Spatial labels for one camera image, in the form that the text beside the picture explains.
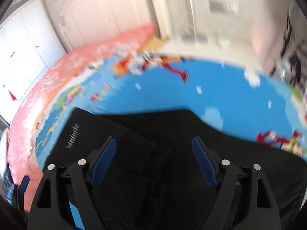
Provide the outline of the black pants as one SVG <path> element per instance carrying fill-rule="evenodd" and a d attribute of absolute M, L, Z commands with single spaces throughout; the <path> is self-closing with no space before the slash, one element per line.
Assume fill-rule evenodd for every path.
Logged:
<path fill-rule="evenodd" d="M 282 228 L 290 224 L 306 190 L 305 160 L 221 133 L 189 110 L 93 115 L 76 108 L 45 163 L 70 166 L 113 137 L 114 158 L 102 183 L 92 187 L 104 226 L 200 229 L 216 193 L 192 153 L 197 136 L 236 166 L 259 164 L 273 190 Z"/>

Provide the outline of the pink floral bedsheet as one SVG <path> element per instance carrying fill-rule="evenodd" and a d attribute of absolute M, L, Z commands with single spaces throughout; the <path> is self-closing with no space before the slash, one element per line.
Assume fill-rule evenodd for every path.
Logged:
<path fill-rule="evenodd" d="M 130 52 L 144 46 L 154 36 L 156 26 L 147 23 L 127 30 L 107 40 L 100 40 L 70 51 L 44 74 L 21 103 L 8 133 L 7 161 L 15 184 L 19 185 L 24 176 L 30 183 L 24 194 L 24 208 L 29 211 L 42 172 L 38 155 L 35 153 L 33 134 L 39 131 L 47 119 L 46 110 L 60 90 L 70 81 L 76 80 L 87 67 L 98 60 L 108 58 L 113 50 Z"/>

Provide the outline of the blue cartoon blanket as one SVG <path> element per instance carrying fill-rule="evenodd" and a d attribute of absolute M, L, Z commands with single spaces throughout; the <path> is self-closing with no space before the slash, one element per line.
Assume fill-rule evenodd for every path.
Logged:
<path fill-rule="evenodd" d="M 125 114 L 188 108 L 215 129 L 245 140 L 264 135 L 277 139 L 295 132 L 293 153 L 306 158 L 306 103 L 296 87 L 259 71 L 207 60 L 177 63 L 188 81 L 158 67 L 137 75 L 116 77 L 107 59 L 69 81 L 43 114 L 33 137 L 40 167 L 75 107 L 93 114 Z"/>

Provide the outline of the white wardrobe door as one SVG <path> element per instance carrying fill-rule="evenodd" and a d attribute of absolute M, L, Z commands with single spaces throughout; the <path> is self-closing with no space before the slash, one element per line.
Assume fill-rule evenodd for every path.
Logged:
<path fill-rule="evenodd" d="M 29 0 L 1 24 L 1 117 L 8 124 L 39 78 L 65 53 L 43 0 Z"/>

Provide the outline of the white nightstand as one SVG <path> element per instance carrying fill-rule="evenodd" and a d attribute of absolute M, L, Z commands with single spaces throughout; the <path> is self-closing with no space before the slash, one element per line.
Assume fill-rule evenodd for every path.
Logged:
<path fill-rule="evenodd" d="M 222 49 L 218 45 L 216 38 L 210 38 L 207 43 L 171 39 L 160 46 L 157 52 L 224 61 L 235 66 L 263 71 L 261 62 L 254 52 L 252 45 L 241 40 L 233 39 L 230 41 L 229 46 Z"/>

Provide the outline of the silver desk fan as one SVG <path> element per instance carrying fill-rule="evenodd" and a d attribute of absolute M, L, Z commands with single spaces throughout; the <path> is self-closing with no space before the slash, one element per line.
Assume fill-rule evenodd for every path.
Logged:
<path fill-rule="evenodd" d="M 306 90 L 306 16 L 295 1 L 290 2 L 283 46 L 270 75 Z"/>

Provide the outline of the white wooden headboard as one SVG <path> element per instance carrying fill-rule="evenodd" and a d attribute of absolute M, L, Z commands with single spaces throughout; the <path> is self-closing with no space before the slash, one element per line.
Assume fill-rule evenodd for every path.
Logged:
<path fill-rule="evenodd" d="M 166 0 L 66 0 L 61 16 L 59 30 L 69 50 L 151 22 L 161 37 L 172 32 Z"/>

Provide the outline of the wall socket panel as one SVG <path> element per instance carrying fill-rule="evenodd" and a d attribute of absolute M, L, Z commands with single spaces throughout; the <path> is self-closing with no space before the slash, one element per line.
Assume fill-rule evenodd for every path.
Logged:
<path fill-rule="evenodd" d="M 239 16 L 239 6 L 237 1 L 232 0 L 208 0 L 209 10 L 212 14 L 227 16 Z"/>

